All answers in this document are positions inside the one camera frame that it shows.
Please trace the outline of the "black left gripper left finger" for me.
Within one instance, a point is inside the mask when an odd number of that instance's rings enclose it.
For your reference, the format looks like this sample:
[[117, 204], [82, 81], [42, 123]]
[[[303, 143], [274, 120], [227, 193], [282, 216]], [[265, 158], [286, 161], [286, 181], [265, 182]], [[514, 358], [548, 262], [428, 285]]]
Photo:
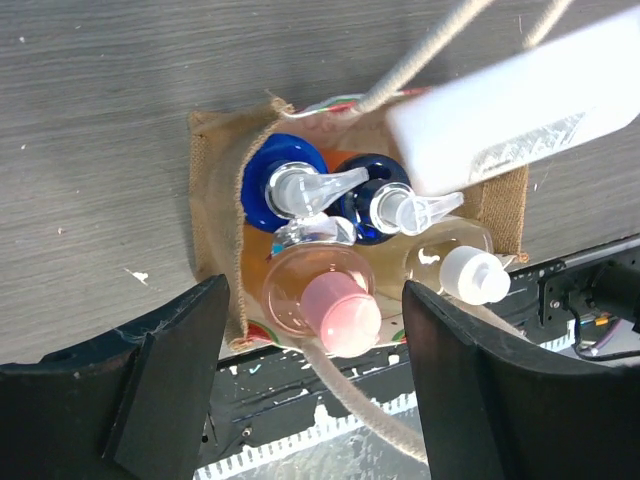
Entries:
[[189, 479], [230, 298], [213, 276], [35, 364], [1, 368], [5, 479]]

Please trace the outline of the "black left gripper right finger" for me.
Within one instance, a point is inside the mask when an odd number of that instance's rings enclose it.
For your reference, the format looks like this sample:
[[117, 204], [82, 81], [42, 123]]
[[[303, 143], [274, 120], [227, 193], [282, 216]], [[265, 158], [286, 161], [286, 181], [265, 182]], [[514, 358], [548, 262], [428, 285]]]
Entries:
[[415, 282], [402, 313], [435, 479], [635, 479], [639, 369], [547, 351]]

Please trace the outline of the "white bottle grey cap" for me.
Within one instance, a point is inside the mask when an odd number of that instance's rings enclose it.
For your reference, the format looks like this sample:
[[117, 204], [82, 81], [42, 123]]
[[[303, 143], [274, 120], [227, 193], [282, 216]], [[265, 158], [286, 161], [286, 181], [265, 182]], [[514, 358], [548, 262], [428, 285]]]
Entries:
[[632, 7], [391, 107], [413, 189], [466, 189], [606, 136], [639, 114]]

